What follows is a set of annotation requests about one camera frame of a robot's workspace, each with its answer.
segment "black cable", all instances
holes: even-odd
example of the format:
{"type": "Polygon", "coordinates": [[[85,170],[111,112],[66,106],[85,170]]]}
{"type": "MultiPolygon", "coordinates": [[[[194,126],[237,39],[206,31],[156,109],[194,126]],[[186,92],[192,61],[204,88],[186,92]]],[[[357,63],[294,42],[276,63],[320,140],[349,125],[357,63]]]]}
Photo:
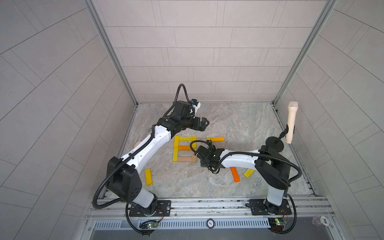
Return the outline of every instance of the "black cable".
{"type": "Polygon", "coordinates": [[[291,203],[292,203],[292,207],[293,207],[293,223],[292,225],[289,227],[289,229],[287,231],[282,231],[282,232],[278,232],[278,231],[274,231],[272,229],[269,228],[269,230],[273,233],[278,233],[278,234],[286,234],[286,233],[289,233],[290,231],[292,231],[292,229],[295,227],[296,225],[296,219],[297,219],[297,214],[296,214],[296,206],[295,204],[293,203],[293,199],[291,197],[290,194],[287,194],[287,196],[289,197],[289,199],[291,200],[291,203]]]}
{"type": "Polygon", "coordinates": [[[97,203],[97,200],[98,200],[98,197],[101,193],[101,190],[103,189],[103,187],[105,186],[105,184],[107,183],[108,179],[110,179],[120,168],[122,168],[129,160],[131,160],[136,154],[138,154],[141,150],[143,150],[151,141],[152,139],[155,138],[155,126],[156,124],[152,125],[152,132],[151,132],[151,137],[148,139],[148,141],[146,141],[146,143],[144,143],[140,148],[138,148],[134,153],[132,153],[127,159],[125,159],[124,161],[122,161],[120,164],[118,164],[108,175],[107,177],[102,181],[102,183],[100,184],[100,186],[97,188],[96,190],[96,193],[94,194],[93,196],[93,199],[92,199],[92,206],[95,208],[95,209],[102,209],[104,207],[107,207],[111,204],[114,204],[116,202],[120,202],[122,201],[121,198],[116,198],[116,199],[113,199],[112,201],[109,201],[107,203],[104,203],[104,204],[101,204],[99,205],[97,203]]]}

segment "wall tile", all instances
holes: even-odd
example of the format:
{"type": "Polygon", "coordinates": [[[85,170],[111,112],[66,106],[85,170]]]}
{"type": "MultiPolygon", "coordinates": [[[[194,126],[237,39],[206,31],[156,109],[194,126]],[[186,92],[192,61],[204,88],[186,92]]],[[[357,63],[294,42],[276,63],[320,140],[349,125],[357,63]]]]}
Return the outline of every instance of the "wall tile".
{"type": "Polygon", "coordinates": [[[169,94],[169,88],[164,83],[132,83],[137,94],[169,94]]]}
{"type": "Polygon", "coordinates": [[[110,113],[115,106],[120,94],[125,89],[119,76],[116,75],[100,97],[100,102],[110,113]]]}
{"type": "Polygon", "coordinates": [[[74,23],[73,19],[71,17],[68,17],[65,19],[67,22],[68,26],[72,30],[73,34],[75,35],[76,39],[79,41],[81,46],[84,46],[86,44],[83,36],[81,35],[80,31],[76,27],[76,24],[74,23]]]}
{"type": "Polygon", "coordinates": [[[193,67],[194,81],[232,81],[235,67],[193,67]]]}
{"type": "MultiPolygon", "coordinates": [[[[173,83],[173,88],[175,89],[175,93],[177,90],[177,87],[181,83],[173,83]]],[[[207,94],[211,92],[211,83],[210,82],[188,82],[188,83],[183,83],[185,87],[188,89],[188,96],[189,94],[207,94]]]]}
{"type": "Polygon", "coordinates": [[[364,212],[371,220],[373,227],[381,238],[384,237],[384,226],[380,221],[381,214],[384,214],[384,208],[380,205],[380,200],[384,198],[384,188],[382,186],[367,189],[355,193],[355,197],[359,201],[364,212]]]}
{"type": "Polygon", "coordinates": [[[13,47],[12,51],[45,79],[80,47],[67,22],[61,21],[13,47]]]}
{"type": "Polygon", "coordinates": [[[154,82],[188,81],[188,67],[149,67],[149,70],[154,82]]]}
{"type": "Polygon", "coordinates": [[[97,30],[93,25],[91,17],[89,16],[86,9],[72,15],[71,18],[86,43],[96,37],[96,35],[98,34],[97,30]]]}
{"type": "Polygon", "coordinates": [[[285,30],[286,28],[233,28],[231,47],[278,48],[285,30]]]}
{"type": "Polygon", "coordinates": [[[2,238],[14,239],[31,209],[0,203],[0,211],[2,238]]]}
{"type": "Polygon", "coordinates": [[[115,136],[113,137],[114,141],[118,142],[119,145],[121,145],[122,142],[125,140],[124,136],[125,136],[125,133],[126,133],[126,130],[127,130],[128,124],[129,124],[129,120],[132,116],[134,109],[135,109],[134,103],[132,101],[129,101],[128,106],[125,109],[124,114],[120,120],[118,129],[116,130],[116,133],[115,133],[115,136]]]}
{"type": "Polygon", "coordinates": [[[60,164],[15,239],[47,239],[79,175],[78,172],[60,164]]]}
{"type": "Polygon", "coordinates": [[[347,225],[371,224],[334,162],[324,163],[319,171],[347,225]]]}
{"type": "Polygon", "coordinates": [[[256,102],[259,94],[223,94],[223,102],[256,102]]]}
{"type": "Polygon", "coordinates": [[[171,66],[212,66],[214,49],[168,48],[168,56],[171,66]]]}
{"type": "Polygon", "coordinates": [[[384,105],[381,104],[384,100],[384,85],[379,79],[356,64],[339,82],[339,86],[379,128],[384,129],[381,114],[384,111],[384,105]]]}
{"type": "Polygon", "coordinates": [[[351,50],[356,46],[356,44],[360,41],[360,39],[364,36],[364,34],[368,31],[370,26],[363,24],[356,34],[352,37],[352,39],[348,42],[347,46],[343,49],[345,54],[349,54],[351,50]]]}
{"type": "Polygon", "coordinates": [[[8,176],[12,173],[15,167],[16,165],[0,159],[0,184],[1,185],[3,185],[3,182],[8,178],[8,176]]]}
{"type": "Polygon", "coordinates": [[[64,156],[64,158],[61,161],[61,164],[69,167],[72,170],[75,170],[78,173],[81,173],[81,171],[84,168],[84,165],[82,165],[81,163],[73,160],[72,158],[68,157],[67,155],[64,156]]]}
{"type": "Polygon", "coordinates": [[[68,149],[68,157],[85,165],[106,121],[99,108],[94,108],[68,149]]]}
{"type": "Polygon", "coordinates": [[[287,1],[278,26],[313,27],[324,1],[287,1]]]}
{"type": "Polygon", "coordinates": [[[188,95],[190,99],[197,99],[199,102],[220,102],[222,100],[222,94],[191,94],[188,95]]]}
{"type": "Polygon", "coordinates": [[[355,146],[356,151],[362,157],[364,162],[375,174],[376,178],[381,184],[384,183],[383,161],[381,157],[382,143],[384,141],[384,133],[382,131],[376,133],[372,137],[362,141],[355,146]]]}
{"type": "Polygon", "coordinates": [[[257,66],[261,48],[221,48],[219,66],[257,66]]]}
{"type": "Polygon", "coordinates": [[[108,38],[114,48],[126,48],[120,28],[117,26],[104,27],[107,32],[108,38]]]}
{"type": "Polygon", "coordinates": [[[355,146],[380,131],[380,128],[375,123],[372,123],[368,127],[350,137],[348,140],[352,146],[355,146]]]}
{"type": "Polygon", "coordinates": [[[33,194],[0,187],[0,202],[4,204],[33,208],[38,198],[33,194]]]}
{"type": "Polygon", "coordinates": [[[384,81],[384,33],[370,28],[348,54],[357,63],[384,81]]]}
{"type": "Polygon", "coordinates": [[[272,82],[279,67],[241,67],[238,81],[272,82]]]}
{"type": "Polygon", "coordinates": [[[0,158],[18,164],[71,96],[55,74],[35,88],[0,121],[0,158]]]}
{"type": "Polygon", "coordinates": [[[99,172],[106,155],[107,151],[96,143],[67,201],[68,204],[85,207],[85,203],[95,183],[96,174],[99,172]]]}
{"type": "Polygon", "coordinates": [[[100,75],[97,71],[93,71],[67,105],[85,121],[105,89],[106,86],[100,75]]]}
{"type": "Polygon", "coordinates": [[[164,66],[160,48],[119,48],[124,66],[164,66]]]}
{"type": "Polygon", "coordinates": [[[294,147],[299,152],[299,156],[301,158],[301,162],[304,167],[304,171],[307,172],[307,177],[312,181],[316,182],[321,179],[321,175],[319,173],[319,170],[317,169],[315,163],[313,162],[313,159],[308,152],[307,147],[305,146],[300,134],[297,132],[293,135],[292,143],[294,147]]]}
{"type": "Polygon", "coordinates": [[[59,220],[57,220],[57,223],[49,239],[52,239],[52,240],[70,239],[72,232],[76,227],[76,223],[78,219],[79,219],[78,217],[61,214],[59,217],[59,220]]]}
{"type": "Polygon", "coordinates": [[[118,105],[113,108],[103,130],[101,131],[100,137],[108,144],[111,145],[113,136],[116,133],[119,122],[123,116],[123,111],[118,105]]]}
{"type": "Polygon", "coordinates": [[[372,175],[331,118],[318,127],[316,133],[348,184],[372,175]]]}
{"type": "Polygon", "coordinates": [[[296,73],[311,91],[324,76],[323,70],[321,70],[321,68],[319,68],[319,66],[317,66],[308,56],[305,56],[296,73]]]}
{"type": "Polygon", "coordinates": [[[45,28],[84,9],[84,4],[76,0],[65,2],[60,0],[49,2],[44,0],[26,0],[26,3],[45,28]]]}
{"type": "Polygon", "coordinates": [[[320,36],[308,51],[308,56],[336,83],[355,64],[352,59],[320,36]]]}
{"type": "Polygon", "coordinates": [[[333,10],[321,29],[320,36],[338,49],[343,50],[361,25],[361,22],[333,10]]]}
{"type": "Polygon", "coordinates": [[[25,65],[25,63],[23,63],[23,61],[12,52],[12,50],[8,50],[0,56],[3,57],[5,61],[14,67],[35,87],[37,87],[42,82],[42,80],[27,65],[25,65]]]}
{"type": "Polygon", "coordinates": [[[215,1],[159,1],[164,26],[216,26],[215,1]]]}
{"type": "Polygon", "coordinates": [[[372,120],[331,79],[323,85],[316,98],[347,138],[372,123],[372,120]]]}
{"type": "Polygon", "coordinates": [[[0,119],[8,114],[34,88],[16,69],[0,57],[0,119]]]}
{"type": "Polygon", "coordinates": [[[296,129],[299,131],[301,138],[303,139],[305,146],[307,147],[312,159],[316,160],[324,155],[327,150],[323,146],[319,137],[316,135],[309,121],[304,115],[305,112],[298,114],[296,117],[296,129]]]}
{"type": "Polygon", "coordinates": [[[216,85],[215,93],[248,93],[250,86],[250,82],[222,82],[216,85]]]}
{"type": "Polygon", "coordinates": [[[127,48],[175,48],[171,27],[120,27],[127,48]]]}
{"type": "Polygon", "coordinates": [[[319,157],[318,159],[316,159],[314,163],[316,164],[317,167],[320,167],[321,165],[328,162],[329,160],[331,160],[331,156],[329,155],[329,153],[326,153],[321,157],[319,157]]]}
{"type": "Polygon", "coordinates": [[[321,115],[325,112],[322,105],[308,89],[308,87],[301,82],[297,87],[297,90],[292,94],[299,106],[305,113],[310,124],[313,124],[321,115]]]}
{"type": "Polygon", "coordinates": [[[299,52],[299,48],[270,48],[263,66],[291,67],[299,52]]]}
{"type": "Polygon", "coordinates": [[[380,182],[375,176],[366,177],[356,182],[348,184],[353,193],[360,192],[369,188],[380,186],[380,182]]]}
{"type": "Polygon", "coordinates": [[[281,83],[257,82],[253,93],[276,94],[280,86],[281,83]]]}
{"type": "Polygon", "coordinates": [[[98,1],[107,26],[156,26],[151,1],[98,1]]]}
{"type": "Polygon", "coordinates": [[[228,48],[231,35],[232,28],[175,28],[178,48],[228,48]]]}
{"type": "Polygon", "coordinates": [[[312,124],[312,127],[314,130],[316,130],[319,126],[321,126],[328,118],[330,118],[329,114],[327,112],[325,112],[321,117],[319,117],[319,119],[316,120],[316,122],[314,122],[312,124]]]}
{"type": "Polygon", "coordinates": [[[227,1],[223,26],[271,26],[278,1],[227,1]]]}
{"type": "Polygon", "coordinates": [[[82,120],[81,117],[77,115],[77,113],[75,113],[68,105],[65,104],[62,111],[70,119],[72,119],[77,125],[79,125],[79,127],[81,127],[84,124],[84,120],[82,120]]]}
{"type": "Polygon", "coordinates": [[[356,0],[353,1],[346,14],[380,31],[384,31],[383,10],[384,5],[381,1],[356,0]]]}
{"type": "Polygon", "coordinates": [[[90,41],[65,61],[55,74],[74,93],[102,60],[96,44],[90,41]]]}
{"type": "Polygon", "coordinates": [[[0,10],[0,53],[37,33],[32,24],[11,0],[2,1],[0,10]]]}
{"type": "Polygon", "coordinates": [[[280,48],[301,48],[312,28],[287,28],[280,48]]]}
{"type": "Polygon", "coordinates": [[[60,112],[3,185],[40,195],[79,130],[74,121],[60,112]]]}

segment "wooden block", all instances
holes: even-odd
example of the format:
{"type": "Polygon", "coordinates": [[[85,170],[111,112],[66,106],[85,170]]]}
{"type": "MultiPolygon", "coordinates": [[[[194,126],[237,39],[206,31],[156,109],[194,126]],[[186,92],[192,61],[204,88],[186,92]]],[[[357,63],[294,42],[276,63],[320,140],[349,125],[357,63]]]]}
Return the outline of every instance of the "wooden block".
{"type": "MultiPolygon", "coordinates": [[[[192,137],[192,141],[196,141],[196,140],[197,140],[197,136],[193,136],[193,137],[192,137]]],[[[197,142],[193,143],[193,144],[192,144],[192,147],[193,147],[194,149],[196,149],[196,148],[197,148],[197,142]]]]}
{"type": "Polygon", "coordinates": [[[190,142],[192,142],[193,140],[192,140],[192,138],[193,137],[179,137],[179,141],[190,141],[190,142]]]}
{"type": "Polygon", "coordinates": [[[147,168],[145,170],[145,180],[147,181],[147,186],[152,184],[152,175],[151,175],[151,169],[147,168]]]}
{"type": "Polygon", "coordinates": [[[179,146],[179,136],[175,136],[175,141],[173,142],[173,148],[177,148],[179,146]]]}
{"type": "Polygon", "coordinates": [[[173,149],[173,158],[172,158],[173,162],[177,162],[177,155],[178,154],[179,154],[179,149],[176,147],[173,149]]]}
{"type": "Polygon", "coordinates": [[[240,177],[239,177],[239,174],[237,173],[236,168],[235,167],[231,167],[231,172],[232,172],[233,179],[235,180],[235,182],[239,182],[240,181],[240,177]]]}
{"type": "Polygon", "coordinates": [[[191,151],[190,146],[179,146],[179,151],[191,151]]]}
{"type": "Polygon", "coordinates": [[[178,157],[177,162],[192,162],[192,157],[178,157]]]}
{"type": "Polygon", "coordinates": [[[254,171],[255,171],[255,170],[249,168],[247,171],[245,171],[244,176],[245,176],[246,178],[249,178],[249,176],[251,176],[251,174],[252,174],[254,171]]]}

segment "orange wooden block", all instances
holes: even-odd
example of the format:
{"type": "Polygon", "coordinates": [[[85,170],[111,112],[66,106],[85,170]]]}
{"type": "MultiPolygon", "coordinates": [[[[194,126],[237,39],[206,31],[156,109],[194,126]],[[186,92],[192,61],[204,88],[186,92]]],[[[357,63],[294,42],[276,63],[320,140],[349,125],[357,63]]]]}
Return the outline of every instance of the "orange wooden block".
{"type": "Polygon", "coordinates": [[[235,180],[235,182],[239,182],[240,181],[240,177],[239,177],[239,174],[237,173],[236,168],[235,167],[231,167],[231,172],[232,172],[233,179],[235,180]]]}
{"type": "Polygon", "coordinates": [[[179,146],[179,151],[191,151],[191,148],[189,146],[179,146]]]}

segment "yellow wooden block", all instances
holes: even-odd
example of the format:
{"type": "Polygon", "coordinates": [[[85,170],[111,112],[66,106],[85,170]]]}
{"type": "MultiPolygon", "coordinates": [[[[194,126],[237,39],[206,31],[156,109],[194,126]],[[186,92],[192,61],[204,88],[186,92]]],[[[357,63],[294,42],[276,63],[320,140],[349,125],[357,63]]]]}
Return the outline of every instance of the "yellow wooden block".
{"type": "MultiPolygon", "coordinates": [[[[197,136],[192,137],[192,141],[196,141],[196,140],[197,140],[197,136]]],[[[197,148],[197,142],[192,144],[192,148],[194,148],[194,149],[197,148]]]]}
{"type": "Polygon", "coordinates": [[[224,140],[224,137],[211,137],[212,142],[223,142],[224,140]]]}
{"type": "Polygon", "coordinates": [[[247,171],[245,171],[244,176],[245,176],[246,178],[249,178],[249,176],[251,176],[251,174],[252,174],[254,171],[255,171],[255,170],[253,170],[253,169],[248,169],[247,171]]]}
{"type": "Polygon", "coordinates": [[[173,149],[173,158],[172,158],[173,162],[177,162],[177,155],[178,154],[179,154],[179,149],[178,149],[178,147],[176,147],[173,149]]]}
{"type": "Polygon", "coordinates": [[[147,168],[145,170],[145,180],[147,181],[147,186],[152,184],[152,175],[151,175],[151,169],[147,168]]]}
{"type": "Polygon", "coordinates": [[[173,142],[173,148],[177,148],[179,146],[179,136],[175,136],[175,141],[173,142]]]}
{"type": "Polygon", "coordinates": [[[193,137],[179,137],[179,141],[192,141],[193,137]]]}

